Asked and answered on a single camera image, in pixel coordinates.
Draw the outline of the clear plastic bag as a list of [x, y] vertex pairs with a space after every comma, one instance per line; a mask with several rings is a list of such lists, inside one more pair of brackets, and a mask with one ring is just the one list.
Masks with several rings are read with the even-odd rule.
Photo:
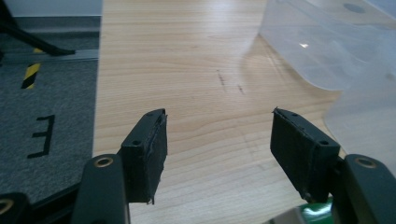
[[396, 0], [267, 0], [261, 36], [308, 83], [340, 91], [325, 124], [396, 175]]

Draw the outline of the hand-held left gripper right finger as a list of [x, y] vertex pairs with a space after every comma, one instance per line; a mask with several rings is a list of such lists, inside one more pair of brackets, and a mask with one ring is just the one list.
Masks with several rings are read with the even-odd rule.
[[273, 111], [270, 149], [301, 198], [332, 199], [334, 224], [396, 224], [396, 177], [381, 161], [339, 156], [340, 145], [304, 117]]

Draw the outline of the grey metal floor strip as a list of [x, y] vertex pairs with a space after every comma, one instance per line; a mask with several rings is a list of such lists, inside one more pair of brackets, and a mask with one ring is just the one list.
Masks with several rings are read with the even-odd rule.
[[77, 50], [74, 54], [61, 56], [51, 56], [44, 52], [5, 53], [0, 59], [0, 64], [79, 62], [97, 61], [98, 59], [98, 49], [82, 49]]

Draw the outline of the green object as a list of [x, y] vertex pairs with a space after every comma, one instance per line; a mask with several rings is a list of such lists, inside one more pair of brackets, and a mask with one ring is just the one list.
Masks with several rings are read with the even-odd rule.
[[304, 224], [334, 224], [332, 199], [326, 203], [306, 203], [299, 207]]

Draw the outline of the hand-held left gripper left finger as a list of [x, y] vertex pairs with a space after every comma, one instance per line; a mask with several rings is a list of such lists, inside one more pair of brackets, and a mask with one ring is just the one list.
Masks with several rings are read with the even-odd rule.
[[153, 203], [167, 156], [163, 108], [145, 114], [115, 154], [84, 167], [72, 224], [130, 224], [130, 203]]

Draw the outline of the black stand leg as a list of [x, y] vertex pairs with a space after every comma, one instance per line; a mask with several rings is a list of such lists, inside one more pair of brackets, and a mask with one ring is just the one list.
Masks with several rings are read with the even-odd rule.
[[64, 56], [76, 53], [72, 49], [58, 48], [43, 39], [23, 31], [14, 20], [4, 0], [0, 0], [0, 33], [8, 34], [25, 44], [48, 53], [51, 56]]

